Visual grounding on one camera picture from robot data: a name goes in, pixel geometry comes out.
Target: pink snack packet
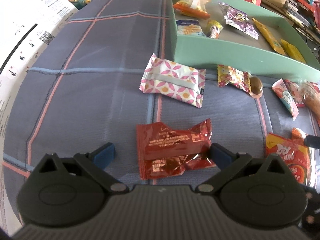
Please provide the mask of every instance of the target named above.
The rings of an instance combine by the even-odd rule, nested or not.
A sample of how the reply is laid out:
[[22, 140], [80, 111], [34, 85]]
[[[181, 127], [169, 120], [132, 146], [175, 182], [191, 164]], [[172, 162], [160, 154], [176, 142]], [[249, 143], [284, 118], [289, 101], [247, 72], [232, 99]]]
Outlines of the pink snack packet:
[[205, 69], [197, 70], [153, 54], [139, 89], [143, 93], [160, 93], [201, 108], [204, 85]]
[[287, 87], [285, 86], [282, 78], [272, 85], [272, 90], [276, 93], [285, 107], [292, 114], [293, 120], [296, 120], [299, 114], [299, 110], [293, 100], [292, 95], [289, 93]]
[[305, 104], [303, 102], [302, 95], [299, 93], [299, 85], [290, 81], [289, 79], [283, 80], [285, 86], [287, 87], [289, 93], [292, 95], [294, 102], [296, 103], [297, 107], [304, 107]]

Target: purple snack packet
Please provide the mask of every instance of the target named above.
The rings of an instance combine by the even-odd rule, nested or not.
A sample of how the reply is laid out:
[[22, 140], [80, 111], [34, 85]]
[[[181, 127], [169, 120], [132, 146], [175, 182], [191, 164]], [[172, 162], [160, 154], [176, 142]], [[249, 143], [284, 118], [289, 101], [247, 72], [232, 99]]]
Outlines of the purple snack packet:
[[256, 40], [259, 38], [259, 34], [253, 27], [253, 24], [249, 22], [248, 15], [245, 12], [233, 8], [224, 2], [219, 2], [219, 5], [224, 14], [223, 18], [226, 20], [226, 24], [241, 30]]

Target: small cartoon icon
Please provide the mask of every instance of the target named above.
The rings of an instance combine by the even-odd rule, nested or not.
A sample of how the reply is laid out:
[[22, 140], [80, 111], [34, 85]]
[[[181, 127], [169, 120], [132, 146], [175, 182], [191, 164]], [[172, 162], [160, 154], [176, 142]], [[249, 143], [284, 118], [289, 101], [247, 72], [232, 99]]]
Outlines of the small cartoon icon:
[[18, 76], [18, 73], [19, 71], [15, 67], [11, 66], [9, 68], [9, 71], [7, 72], [7, 77], [10, 79], [14, 79]]

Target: floral candy wrapper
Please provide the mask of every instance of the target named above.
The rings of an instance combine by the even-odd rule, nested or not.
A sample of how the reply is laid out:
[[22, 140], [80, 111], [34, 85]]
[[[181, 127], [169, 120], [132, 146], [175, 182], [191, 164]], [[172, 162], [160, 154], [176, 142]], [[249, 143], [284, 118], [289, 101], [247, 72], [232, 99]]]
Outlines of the floral candy wrapper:
[[143, 93], [160, 93], [201, 108], [205, 69], [197, 70], [153, 54], [141, 79]]
[[292, 95], [289, 93], [287, 87], [285, 86], [282, 78], [272, 85], [272, 90], [276, 93], [285, 107], [292, 114], [293, 120], [296, 120], [299, 114], [299, 110], [293, 100]]
[[289, 93], [292, 95], [294, 102], [297, 107], [304, 107], [305, 104], [303, 102], [302, 95], [299, 93], [299, 85], [297, 83], [291, 82], [288, 79], [283, 80], [285, 86], [287, 87]]
[[229, 83], [250, 93], [250, 74], [225, 65], [218, 65], [218, 85], [224, 87]]
[[256, 40], [259, 38], [259, 34], [245, 12], [233, 8], [224, 2], [219, 2], [219, 5], [224, 14], [223, 18], [226, 20], [226, 24], [241, 30]]

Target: yellow snack bar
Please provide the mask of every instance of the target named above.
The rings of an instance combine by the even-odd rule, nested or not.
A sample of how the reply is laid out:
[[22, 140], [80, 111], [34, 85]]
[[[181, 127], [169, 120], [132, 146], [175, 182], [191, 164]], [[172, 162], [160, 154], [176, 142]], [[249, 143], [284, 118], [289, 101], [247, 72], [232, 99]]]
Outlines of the yellow snack bar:
[[253, 20], [254, 24], [256, 25], [256, 27], [261, 32], [261, 34], [265, 37], [267, 42], [269, 42], [270, 46], [279, 54], [286, 56], [284, 49], [281, 47], [279, 42], [272, 35], [272, 33], [269, 31], [269, 29], [261, 22], [258, 22], [256, 19], [252, 18], [252, 20]]
[[281, 39], [282, 46], [284, 47], [286, 53], [289, 55], [290, 58], [293, 58], [301, 63], [306, 64], [307, 62], [304, 60], [303, 56], [301, 55], [300, 51], [297, 49], [296, 46], [290, 44], [289, 42]]

